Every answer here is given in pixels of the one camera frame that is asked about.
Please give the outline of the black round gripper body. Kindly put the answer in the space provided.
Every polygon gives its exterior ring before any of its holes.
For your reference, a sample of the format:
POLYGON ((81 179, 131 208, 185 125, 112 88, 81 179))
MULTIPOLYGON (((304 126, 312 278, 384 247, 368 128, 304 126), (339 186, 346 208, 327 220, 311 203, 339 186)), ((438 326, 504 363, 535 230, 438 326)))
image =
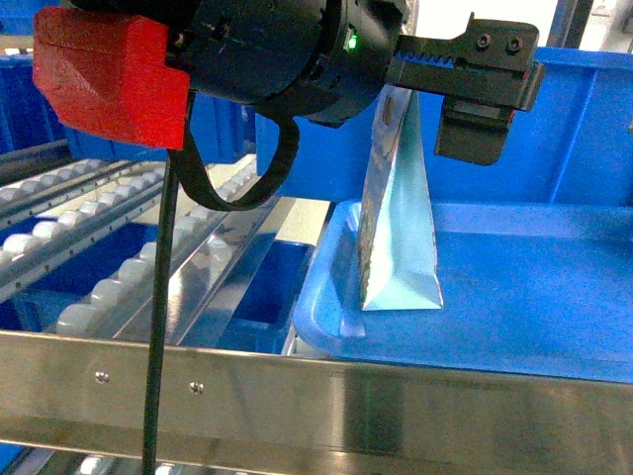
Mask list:
POLYGON ((462 124, 508 128, 545 74, 538 29, 470 18, 449 40, 411 36, 408 1, 81 1, 169 30, 166 62, 199 92, 266 117, 330 128, 363 112, 386 85, 443 97, 462 124))

